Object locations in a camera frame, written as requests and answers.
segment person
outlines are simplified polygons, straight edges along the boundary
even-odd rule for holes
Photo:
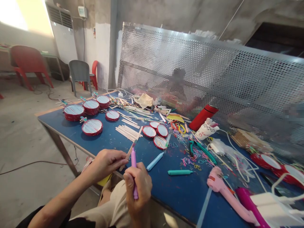
[[[152,180],[142,162],[126,169],[113,192],[104,191],[100,206],[70,219],[71,209],[82,193],[92,184],[104,179],[128,163],[126,153],[104,149],[86,170],[45,206],[27,216],[17,227],[150,227],[149,205]],[[137,185],[138,199],[133,188]]]

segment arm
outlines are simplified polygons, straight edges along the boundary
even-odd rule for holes
[[[126,153],[120,150],[104,149],[100,151],[79,177],[33,217],[28,227],[59,227],[83,192],[121,165],[127,164],[128,160],[125,158]]]
[[[123,175],[127,195],[126,201],[134,228],[150,227],[149,200],[151,198],[152,180],[142,162],[137,163],[137,168],[126,169]],[[133,197],[134,181],[137,186],[138,199]]]

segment metal table leg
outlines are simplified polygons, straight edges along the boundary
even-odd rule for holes
[[[74,163],[73,163],[71,157],[69,156],[69,153],[67,152],[67,149],[65,148],[60,136],[57,133],[55,133],[54,131],[52,131],[51,129],[47,128],[45,125],[43,125],[43,126],[44,126],[45,130],[48,132],[48,134],[50,135],[50,137],[52,138],[52,140],[54,141],[54,143],[56,144],[58,150],[62,154],[66,163],[69,165],[69,167],[72,170],[75,177],[77,177],[79,175],[77,172],[77,169],[75,168]]]
[[[56,60],[57,60],[57,64],[58,64],[58,68],[59,68],[60,74],[61,74],[62,81],[64,81],[64,77],[63,77],[63,73],[62,73],[62,69],[61,69],[61,66],[60,66],[59,59],[56,58]]]

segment green pliers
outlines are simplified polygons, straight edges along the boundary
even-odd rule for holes
[[[204,147],[202,147],[201,144],[197,143],[196,141],[192,141],[190,140],[190,156],[193,157],[193,144],[194,142],[196,143],[196,145],[210,158],[210,160],[213,162],[214,165],[217,164],[215,158],[213,157],[212,154],[210,154],[210,152],[208,150],[206,150]]]

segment dark opening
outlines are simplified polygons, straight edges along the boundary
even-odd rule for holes
[[[304,58],[304,28],[264,22],[245,46]]]

